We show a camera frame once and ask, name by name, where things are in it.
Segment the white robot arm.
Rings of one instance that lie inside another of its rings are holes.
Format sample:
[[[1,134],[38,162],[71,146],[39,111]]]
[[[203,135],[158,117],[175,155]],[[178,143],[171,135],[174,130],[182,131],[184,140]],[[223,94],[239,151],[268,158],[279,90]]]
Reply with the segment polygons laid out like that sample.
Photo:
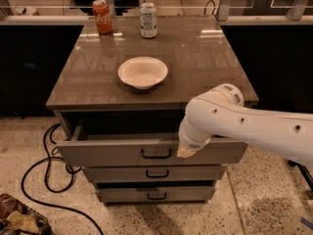
[[[313,165],[313,115],[246,108],[242,92],[233,84],[218,85],[189,101],[179,126],[177,156],[194,155],[213,135]]]

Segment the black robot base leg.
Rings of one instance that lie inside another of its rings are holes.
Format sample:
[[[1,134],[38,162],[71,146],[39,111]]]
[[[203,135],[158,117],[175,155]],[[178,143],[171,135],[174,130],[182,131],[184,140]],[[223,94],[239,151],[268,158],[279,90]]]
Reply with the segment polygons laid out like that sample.
[[[313,176],[310,174],[309,170],[302,164],[297,164],[292,161],[288,161],[288,164],[292,167],[297,166],[298,169],[300,170],[302,176],[304,177],[306,183],[308,184],[309,188],[313,192]]]

